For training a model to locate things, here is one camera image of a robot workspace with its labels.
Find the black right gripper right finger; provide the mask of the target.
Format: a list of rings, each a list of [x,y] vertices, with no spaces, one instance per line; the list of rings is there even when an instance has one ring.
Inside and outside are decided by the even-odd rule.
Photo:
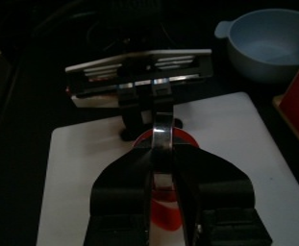
[[[174,178],[186,246],[273,246],[254,208],[248,174],[189,144],[174,147]]]

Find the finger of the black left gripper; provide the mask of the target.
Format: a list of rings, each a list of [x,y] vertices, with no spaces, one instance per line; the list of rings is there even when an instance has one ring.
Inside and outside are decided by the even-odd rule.
[[[152,81],[152,96],[154,122],[158,122],[161,116],[169,116],[174,120],[173,125],[182,128],[184,122],[174,117],[174,94],[169,78]]]
[[[125,141],[131,141],[152,127],[152,123],[146,123],[144,119],[135,85],[133,83],[119,85],[117,94],[121,116],[125,124],[125,129],[119,135]]]

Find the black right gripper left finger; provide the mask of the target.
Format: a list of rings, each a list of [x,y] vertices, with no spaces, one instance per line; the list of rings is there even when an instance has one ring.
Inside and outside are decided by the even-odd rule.
[[[135,147],[94,182],[83,246],[150,246],[150,193],[150,148]]]

